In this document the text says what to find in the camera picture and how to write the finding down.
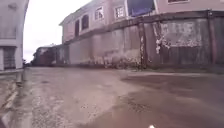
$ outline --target concrete wall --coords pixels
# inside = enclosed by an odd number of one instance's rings
[[[71,65],[137,66],[140,38],[137,26],[96,34],[69,45]]]
[[[3,49],[0,48],[0,71],[4,70]]]
[[[0,1],[0,47],[16,47],[17,69],[23,67],[23,28],[28,2],[29,0]]]
[[[61,47],[67,65],[105,67],[224,64],[224,12],[180,12],[124,20]]]
[[[217,64],[224,64],[224,18],[215,18],[211,22],[214,25],[214,58]]]
[[[154,22],[145,24],[145,27],[149,65],[210,64],[210,39],[206,19]]]
[[[223,0],[189,0],[187,2],[168,3],[168,0],[154,0],[157,13],[199,11],[199,10],[224,10]]]

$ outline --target sky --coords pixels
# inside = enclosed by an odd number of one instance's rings
[[[30,0],[24,26],[24,59],[30,62],[41,46],[61,44],[60,22],[90,0]]]

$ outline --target wet road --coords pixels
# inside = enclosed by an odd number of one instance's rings
[[[12,128],[223,128],[216,75],[31,68]]]

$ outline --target window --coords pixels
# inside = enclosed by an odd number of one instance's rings
[[[168,0],[168,3],[188,2],[189,0]]]
[[[82,30],[89,28],[89,16],[84,15],[82,17]]]
[[[124,7],[115,8],[116,18],[124,17]]]
[[[102,19],[103,17],[103,7],[100,7],[95,11],[95,20]]]

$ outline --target weathered wall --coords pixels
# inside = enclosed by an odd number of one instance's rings
[[[149,64],[206,65],[210,62],[206,19],[146,24],[146,35]]]
[[[168,3],[167,0],[155,0],[157,13],[199,11],[199,10],[224,10],[222,0],[189,0],[188,2]]]
[[[3,49],[0,48],[0,71],[4,70]]]
[[[140,17],[70,40],[66,43],[69,50],[65,50],[68,55],[64,56],[68,65],[209,66],[224,62],[223,34],[223,12]]]
[[[137,66],[140,63],[140,38],[137,26],[96,34],[71,43],[70,64]]]
[[[214,56],[217,64],[224,64],[224,18],[215,18],[212,20],[214,25]]]

